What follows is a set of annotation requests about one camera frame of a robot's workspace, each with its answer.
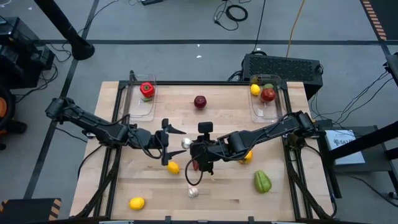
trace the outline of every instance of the black stand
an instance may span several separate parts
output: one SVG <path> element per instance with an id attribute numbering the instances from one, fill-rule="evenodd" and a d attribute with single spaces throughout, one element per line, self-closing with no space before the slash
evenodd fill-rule
<path id="1" fill-rule="evenodd" d="M 95 48 L 79 36 L 54 0 L 35 0 L 35 2 L 63 37 L 69 41 L 72 55 L 76 60 L 85 60 L 93 56 Z"/>

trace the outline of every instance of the lemon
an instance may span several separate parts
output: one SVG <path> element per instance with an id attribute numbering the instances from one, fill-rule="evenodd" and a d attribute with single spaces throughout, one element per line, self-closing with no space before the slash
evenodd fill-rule
<path id="1" fill-rule="evenodd" d="M 253 85 L 250 86 L 250 92 L 254 96 L 260 95 L 260 91 L 261 91 L 261 89 L 260 89 L 260 87 L 258 85 L 253 84 Z"/>
<path id="2" fill-rule="evenodd" d="M 133 210 L 141 210 L 145 205 L 145 200 L 141 197 L 132 198 L 130 200 L 129 206 Z"/>
<path id="3" fill-rule="evenodd" d="M 250 150 L 249 153 L 244 157 L 244 159 L 238 161 L 240 164 L 249 164 L 253 158 L 253 151 Z"/>
<path id="4" fill-rule="evenodd" d="M 180 173 L 180 167 L 175 162 L 169 162 L 169 164 L 167 165 L 167 169 L 172 174 L 179 174 Z"/>

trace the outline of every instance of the white garlic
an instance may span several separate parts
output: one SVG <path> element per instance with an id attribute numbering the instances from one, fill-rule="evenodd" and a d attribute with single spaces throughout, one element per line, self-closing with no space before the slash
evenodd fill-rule
<path id="1" fill-rule="evenodd" d="M 194 198 L 199 195 L 199 190 L 196 187 L 190 187 L 188 189 L 188 196 Z"/>
<path id="2" fill-rule="evenodd" d="M 190 146 L 191 146 L 191 143 L 192 143 L 191 139 L 183 138 L 182 141 L 181 141 L 181 147 L 183 149 L 189 149 Z"/>

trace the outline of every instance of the wooden table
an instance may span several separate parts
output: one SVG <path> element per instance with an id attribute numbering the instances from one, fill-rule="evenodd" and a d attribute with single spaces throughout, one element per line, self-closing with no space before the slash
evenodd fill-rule
<path id="1" fill-rule="evenodd" d="M 111 120 L 118 82 L 103 82 L 99 93 L 95 115 Z M 288 83 L 292 110 L 309 113 L 303 83 Z M 185 131 L 186 136 L 171 134 L 169 151 L 181 150 L 183 137 L 196 139 L 198 123 L 212 121 L 214 131 L 211 138 L 237 130 L 255 130 L 267 123 L 253 123 L 249 116 L 248 86 L 158 86 L 158 96 L 153 121 L 137 122 L 139 127 L 155 132 L 160 122 L 168 118 L 177 129 Z M 205 95 L 208 104 L 205 111 L 197 112 L 193 99 Z M 307 143 L 318 149 L 316 140 Z M 98 146 L 97 140 L 89 140 L 85 155 Z M 103 165 L 104 152 L 97 152 L 83 166 L 77 183 L 75 198 L 70 215 L 82 210 L 98 188 Z M 189 198 L 188 184 L 184 177 L 185 164 L 189 152 L 175 156 L 173 161 L 181 167 L 179 175 L 169 174 L 159 160 L 147 157 L 141 150 L 123 148 L 112 219 L 125 220 L 164 220 L 170 215 L 172 220 L 255 220 L 292 221 L 294 213 L 290 198 L 284 150 L 281 138 L 264 142 L 254 148 L 254 158 L 248 165 L 238 162 L 215 162 L 213 176 L 203 175 L 197 186 L 200 195 Z M 302 161 L 309 191 L 323 209 L 333 212 L 326 179 L 320 157 L 311 150 L 302 150 Z M 188 171 L 192 181 L 200 172 L 192 167 Z M 264 170 L 272 181 L 272 189 L 267 194 L 258 194 L 253 186 L 256 170 Z M 141 211 L 129 209 L 128 202 L 133 197 L 143 197 L 146 205 Z M 101 214 L 104 214 L 108 193 L 103 196 Z M 302 195 L 298 190 L 301 216 L 305 216 Z"/>

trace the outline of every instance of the floor mat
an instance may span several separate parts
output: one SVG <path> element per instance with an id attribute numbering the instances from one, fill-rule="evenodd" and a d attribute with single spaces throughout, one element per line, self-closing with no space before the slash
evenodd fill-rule
<path id="1" fill-rule="evenodd" d="M 365 11 L 381 40 L 398 40 L 398 1 L 362 0 Z"/>

